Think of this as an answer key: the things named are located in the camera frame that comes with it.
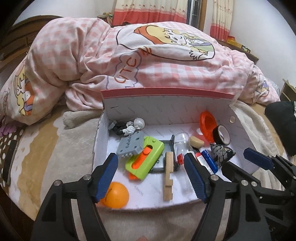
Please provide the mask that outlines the orange ping pong ball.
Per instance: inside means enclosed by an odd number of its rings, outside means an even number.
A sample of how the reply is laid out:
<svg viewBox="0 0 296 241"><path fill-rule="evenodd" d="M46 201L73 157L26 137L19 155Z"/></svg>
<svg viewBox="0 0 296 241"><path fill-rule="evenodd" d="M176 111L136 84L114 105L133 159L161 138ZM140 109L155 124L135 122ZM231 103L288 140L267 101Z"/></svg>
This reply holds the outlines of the orange ping pong ball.
<svg viewBox="0 0 296 241"><path fill-rule="evenodd" d="M127 205L129 199L130 194L123 184L111 182L106 195L100 202L108 208L120 209Z"/></svg>

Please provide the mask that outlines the black metal tray piece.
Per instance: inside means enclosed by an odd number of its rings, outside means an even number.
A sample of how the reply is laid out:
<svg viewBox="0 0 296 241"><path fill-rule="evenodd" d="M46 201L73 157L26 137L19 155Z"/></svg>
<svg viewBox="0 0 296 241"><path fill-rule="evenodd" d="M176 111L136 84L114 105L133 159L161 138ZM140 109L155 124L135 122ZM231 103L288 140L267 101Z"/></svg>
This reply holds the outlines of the black metal tray piece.
<svg viewBox="0 0 296 241"><path fill-rule="evenodd" d="M166 152L173 152L174 154L174 172L176 172L179 168L179 165L177 164L177 158L175 154L175 135L172 135L169 140L161 140L161 142L164 143L164 150L161 153L160 157L154 164L154 166L151 168L149 173L164 173L165 172L165 166L166 166Z"/></svg>

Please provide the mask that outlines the dark patterned fabric beanbag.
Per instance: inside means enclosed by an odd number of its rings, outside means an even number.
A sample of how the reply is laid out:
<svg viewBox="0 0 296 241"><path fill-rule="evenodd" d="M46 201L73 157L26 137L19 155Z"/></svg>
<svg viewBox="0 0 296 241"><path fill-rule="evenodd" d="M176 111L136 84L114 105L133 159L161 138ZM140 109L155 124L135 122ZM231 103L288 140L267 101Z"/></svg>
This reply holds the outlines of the dark patterned fabric beanbag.
<svg viewBox="0 0 296 241"><path fill-rule="evenodd" d="M210 144L210 149L218 168L221 168L236 154L230 147L221 144Z"/></svg>

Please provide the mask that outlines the round wooden chess piece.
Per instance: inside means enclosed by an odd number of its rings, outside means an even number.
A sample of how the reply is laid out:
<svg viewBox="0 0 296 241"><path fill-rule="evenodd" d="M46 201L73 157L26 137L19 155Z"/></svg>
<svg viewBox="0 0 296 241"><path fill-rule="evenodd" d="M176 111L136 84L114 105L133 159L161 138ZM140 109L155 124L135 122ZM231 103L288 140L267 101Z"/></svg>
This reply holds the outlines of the round wooden chess piece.
<svg viewBox="0 0 296 241"><path fill-rule="evenodd" d="M189 145L193 148L200 149L204 146L204 141L195 136L191 136L189 137Z"/></svg>

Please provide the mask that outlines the wooden notched block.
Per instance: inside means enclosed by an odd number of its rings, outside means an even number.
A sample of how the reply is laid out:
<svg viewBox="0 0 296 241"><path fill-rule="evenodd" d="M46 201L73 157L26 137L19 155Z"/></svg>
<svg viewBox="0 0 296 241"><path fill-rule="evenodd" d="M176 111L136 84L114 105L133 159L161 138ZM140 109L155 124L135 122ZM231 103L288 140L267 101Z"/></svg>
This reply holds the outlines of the wooden notched block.
<svg viewBox="0 0 296 241"><path fill-rule="evenodd" d="M165 166L165 178L164 178L164 201L170 201L173 199L172 186L173 179L170 178L170 174L174 172L174 154L173 152L166 152L166 166Z"/></svg>

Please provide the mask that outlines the clear plastic bottle red label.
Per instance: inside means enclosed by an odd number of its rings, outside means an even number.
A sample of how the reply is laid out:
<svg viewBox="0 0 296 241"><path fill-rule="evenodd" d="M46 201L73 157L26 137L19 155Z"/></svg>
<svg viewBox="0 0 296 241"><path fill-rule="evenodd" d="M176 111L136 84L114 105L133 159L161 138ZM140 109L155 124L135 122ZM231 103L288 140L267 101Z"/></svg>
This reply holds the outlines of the clear plastic bottle red label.
<svg viewBox="0 0 296 241"><path fill-rule="evenodd" d="M178 133L175 135L174 147L176 151L177 164L179 166L184 164L184 156L191 150L188 140L189 135L187 133Z"/></svg>

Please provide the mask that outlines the green orange toy cutter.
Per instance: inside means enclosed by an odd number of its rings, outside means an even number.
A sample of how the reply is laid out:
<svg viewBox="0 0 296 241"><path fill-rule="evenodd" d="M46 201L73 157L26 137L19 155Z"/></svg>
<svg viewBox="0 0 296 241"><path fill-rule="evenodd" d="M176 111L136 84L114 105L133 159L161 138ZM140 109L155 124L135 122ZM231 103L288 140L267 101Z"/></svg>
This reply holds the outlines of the green orange toy cutter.
<svg viewBox="0 0 296 241"><path fill-rule="evenodd" d="M150 136L144 137L143 151L136 156L132 156L125 164L129 180L144 180L160 158L164 147L163 142Z"/></svg>

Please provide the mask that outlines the black tape roll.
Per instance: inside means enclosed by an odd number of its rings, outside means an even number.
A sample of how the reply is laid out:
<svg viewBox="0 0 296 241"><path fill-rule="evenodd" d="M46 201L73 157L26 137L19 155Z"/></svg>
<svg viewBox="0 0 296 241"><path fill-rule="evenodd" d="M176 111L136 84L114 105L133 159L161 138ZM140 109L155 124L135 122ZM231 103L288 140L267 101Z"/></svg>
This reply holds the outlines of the black tape roll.
<svg viewBox="0 0 296 241"><path fill-rule="evenodd" d="M229 145L231 138L224 125L218 125L213 129L213 139L216 144Z"/></svg>

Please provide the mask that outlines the white black robot figure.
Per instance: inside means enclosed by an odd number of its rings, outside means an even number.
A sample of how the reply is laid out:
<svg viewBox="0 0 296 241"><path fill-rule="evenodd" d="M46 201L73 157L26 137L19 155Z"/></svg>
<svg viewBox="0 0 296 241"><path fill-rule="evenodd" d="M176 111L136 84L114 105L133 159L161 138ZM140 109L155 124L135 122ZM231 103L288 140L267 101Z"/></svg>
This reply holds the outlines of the white black robot figure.
<svg viewBox="0 0 296 241"><path fill-rule="evenodd" d="M133 135L134 132L144 129L145 121L142 118L135 118L129 121L113 121L108 129L113 131L116 135L129 136Z"/></svg>

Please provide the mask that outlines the red cardboard box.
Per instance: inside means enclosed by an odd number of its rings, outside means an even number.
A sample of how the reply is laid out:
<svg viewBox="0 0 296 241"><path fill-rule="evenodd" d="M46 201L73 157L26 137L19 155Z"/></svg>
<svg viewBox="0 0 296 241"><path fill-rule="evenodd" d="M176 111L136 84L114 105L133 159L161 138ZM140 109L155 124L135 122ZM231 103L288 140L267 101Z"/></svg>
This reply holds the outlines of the red cardboard box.
<svg viewBox="0 0 296 241"><path fill-rule="evenodd" d="M173 198L164 200L165 154L176 152L176 136L179 133L201 137L199 116L206 110L230 134L230 148L235 151L231 162L250 174L258 169L243 156L246 148L253 148L253 143L230 106L234 97L232 94L167 87L104 90L101 95L104 110L97 130L93 165L102 165L110 153L117 154L119 164L113 180L124 185L129 192L129 201L123 207L126 211L163 209L197 200L189 179L182 171L171 173ZM135 118L142 118L145 122L144 129L135 140L150 137L153 138L149 143L152 149L159 145L163 145L164 149L151 173L144 179L130 180L125 168L128 158L123 156L125 151L118 148L121 137L109 126L113 121Z"/></svg>

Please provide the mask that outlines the black clothing pile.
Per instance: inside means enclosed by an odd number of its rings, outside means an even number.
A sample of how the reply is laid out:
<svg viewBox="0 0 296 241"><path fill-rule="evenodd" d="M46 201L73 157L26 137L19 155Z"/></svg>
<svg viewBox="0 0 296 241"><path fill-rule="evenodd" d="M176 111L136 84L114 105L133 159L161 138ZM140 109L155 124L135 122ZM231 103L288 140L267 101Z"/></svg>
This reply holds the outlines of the black clothing pile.
<svg viewBox="0 0 296 241"><path fill-rule="evenodd" d="M295 156L295 101L270 103L264 111L289 156Z"/></svg>

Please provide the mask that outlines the dotted brown bed sheet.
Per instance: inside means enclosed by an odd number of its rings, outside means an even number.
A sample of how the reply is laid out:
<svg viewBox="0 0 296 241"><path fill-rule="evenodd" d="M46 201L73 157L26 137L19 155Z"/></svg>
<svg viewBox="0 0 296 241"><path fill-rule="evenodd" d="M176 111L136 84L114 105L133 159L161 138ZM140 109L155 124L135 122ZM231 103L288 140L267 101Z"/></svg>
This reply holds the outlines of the dotted brown bed sheet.
<svg viewBox="0 0 296 241"><path fill-rule="evenodd" d="M16 150L26 127L17 123L1 127L1 187L6 194L9 193L11 169Z"/></svg>

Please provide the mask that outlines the pink checkered quilt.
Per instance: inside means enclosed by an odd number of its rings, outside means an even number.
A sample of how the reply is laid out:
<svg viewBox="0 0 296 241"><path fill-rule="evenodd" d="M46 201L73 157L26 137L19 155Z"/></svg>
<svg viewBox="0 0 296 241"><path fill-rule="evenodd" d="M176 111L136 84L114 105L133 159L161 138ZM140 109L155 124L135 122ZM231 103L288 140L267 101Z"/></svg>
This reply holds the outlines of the pink checkered quilt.
<svg viewBox="0 0 296 241"><path fill-rule="evenodd" d="M37 33L1 89L1 118L32 125L61 98L71 111L103 109L102 90L144 87L218 91L247 104L280 99L244 53L187 24L67 17Z"/></svg>

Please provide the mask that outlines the brown wooden headboard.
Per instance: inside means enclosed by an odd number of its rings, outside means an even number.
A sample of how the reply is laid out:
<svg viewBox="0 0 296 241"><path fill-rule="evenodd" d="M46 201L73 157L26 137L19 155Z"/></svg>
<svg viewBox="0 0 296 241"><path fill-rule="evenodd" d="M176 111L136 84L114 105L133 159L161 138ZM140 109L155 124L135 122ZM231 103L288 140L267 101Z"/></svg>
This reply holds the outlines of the brown wooden headboard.
<svg viewBox="0 0 296 241"><path fill-rule="evenodd" d="M37 33L55 15L33 16L13 25L1 44L1 85L8 80L14 69L26 56Z"/></svg>

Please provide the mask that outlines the red white curtain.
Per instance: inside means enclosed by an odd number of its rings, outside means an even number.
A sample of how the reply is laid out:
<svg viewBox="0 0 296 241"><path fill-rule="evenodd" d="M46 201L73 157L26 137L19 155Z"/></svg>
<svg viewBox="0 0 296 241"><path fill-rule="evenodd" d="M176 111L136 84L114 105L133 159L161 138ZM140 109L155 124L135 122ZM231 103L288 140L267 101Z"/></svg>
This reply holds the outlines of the red white curtain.
<svg viewBox="0 0 296 241"><path fill-rule="evenodd" d="M156 22L180 22L187 19L188 2L157 1L157 0L125 0L117 1L113 14L113 25L121 26L124 23L146 24Z"/></svg>

